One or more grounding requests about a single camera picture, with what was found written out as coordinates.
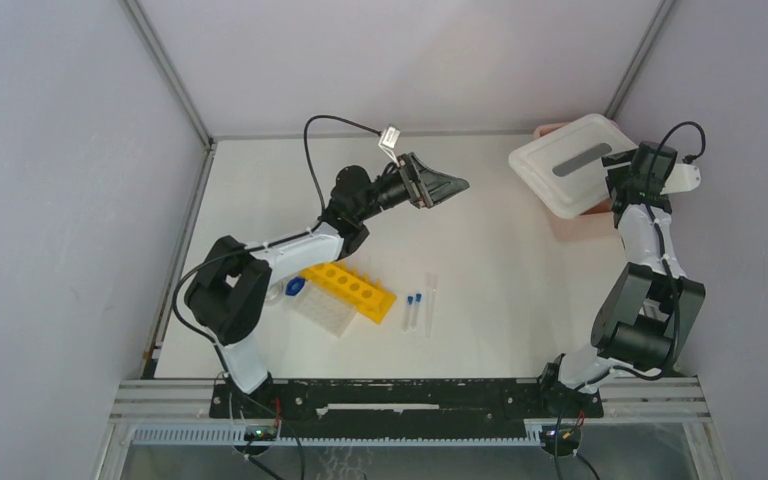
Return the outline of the white plastic bin lid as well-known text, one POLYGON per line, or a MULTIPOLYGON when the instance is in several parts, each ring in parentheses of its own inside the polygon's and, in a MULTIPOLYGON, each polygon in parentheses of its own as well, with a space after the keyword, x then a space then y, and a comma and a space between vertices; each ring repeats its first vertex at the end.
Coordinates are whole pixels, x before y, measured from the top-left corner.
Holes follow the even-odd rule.
POLYGON ((588 114, 512 151, 508 164, 554 215, 573 219, 608 198, 601 159, 636 148, 614 122, 588 114))

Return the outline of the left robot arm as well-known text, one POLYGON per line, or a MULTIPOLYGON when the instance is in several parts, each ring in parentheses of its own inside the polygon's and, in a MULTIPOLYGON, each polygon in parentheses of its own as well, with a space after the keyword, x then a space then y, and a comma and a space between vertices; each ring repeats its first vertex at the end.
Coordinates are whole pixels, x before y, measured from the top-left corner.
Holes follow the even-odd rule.
POLYGON ((252 333, 268 290, 315 265, 355 253, 369 235, 366 220, 404 202, 433 208, 467 190, 467 180, 436 171, 414 153, 398 156, 376 178, 359 165, 336 176, 330 199, 315 224, 285 238, 245 244, 226 235, 178 281, 172 312, 206 338, 233 383, 234 404, 250 417, 265 414, 273 394, 271 375, 252 333))

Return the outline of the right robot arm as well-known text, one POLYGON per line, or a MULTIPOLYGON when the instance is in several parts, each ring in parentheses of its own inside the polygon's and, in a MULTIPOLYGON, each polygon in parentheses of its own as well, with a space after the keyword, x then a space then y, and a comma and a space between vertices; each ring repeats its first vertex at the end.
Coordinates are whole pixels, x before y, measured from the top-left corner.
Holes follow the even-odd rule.
POLYGON ((608 380, 667 376, 706 297, 688 278, 670 237, 672 209, 664 189, 678 173, 678 153, 643 142, 603 158, 614 226, 626 264, 597 311, 590 342, 548 363, 538 379, 538 402, 552 416, 590 400, 608 380))

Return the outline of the blue bottle cap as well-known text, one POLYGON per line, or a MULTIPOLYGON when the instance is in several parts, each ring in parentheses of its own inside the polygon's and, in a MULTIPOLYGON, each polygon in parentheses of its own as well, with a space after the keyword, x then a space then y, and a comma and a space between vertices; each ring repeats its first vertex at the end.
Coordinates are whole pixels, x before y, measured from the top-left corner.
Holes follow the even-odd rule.
POLYGON ((295 297, 302 291, 305 284, 306 279, 301 276, 297 276, 287 282, 284 293, 288 297, 295 297))

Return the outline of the small glass flask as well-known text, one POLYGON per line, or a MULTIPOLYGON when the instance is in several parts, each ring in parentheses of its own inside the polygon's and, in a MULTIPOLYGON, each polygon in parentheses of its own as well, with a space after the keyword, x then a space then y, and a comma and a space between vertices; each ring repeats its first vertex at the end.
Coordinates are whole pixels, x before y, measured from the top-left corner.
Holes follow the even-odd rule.
POLYGON ((264 298, 265 306, 274 306, 280 303, 285 297, 285 285, 283 282, 277 282, 271 285, 264 298))

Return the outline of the pink plastic bin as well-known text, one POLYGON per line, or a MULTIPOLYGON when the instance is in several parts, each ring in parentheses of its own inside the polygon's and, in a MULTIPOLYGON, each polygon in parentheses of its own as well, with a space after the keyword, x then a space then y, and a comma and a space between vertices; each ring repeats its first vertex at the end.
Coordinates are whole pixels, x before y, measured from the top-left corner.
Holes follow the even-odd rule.
POLYGON ((557 217, 548 208, 544 211, 554 238, 572 244, 615 236, 610 207, 610 199, 605 198, 574 219, 557 217))

